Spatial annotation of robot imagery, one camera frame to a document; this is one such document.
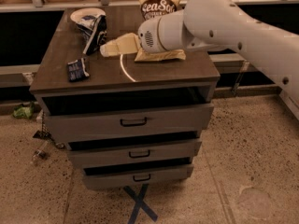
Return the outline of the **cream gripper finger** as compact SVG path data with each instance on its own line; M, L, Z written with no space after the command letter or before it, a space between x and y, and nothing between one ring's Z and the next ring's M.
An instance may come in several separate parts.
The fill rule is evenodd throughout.
M100 52L103 57L118 56L119 49L114 40L107 42L106 44L100 47Z

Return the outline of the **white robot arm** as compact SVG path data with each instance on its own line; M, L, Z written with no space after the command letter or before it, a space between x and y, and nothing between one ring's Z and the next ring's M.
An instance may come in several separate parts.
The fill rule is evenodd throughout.
M100 48L103 56L175 49L230 49L299 99L299 35L253 19L231 0L189 0Z

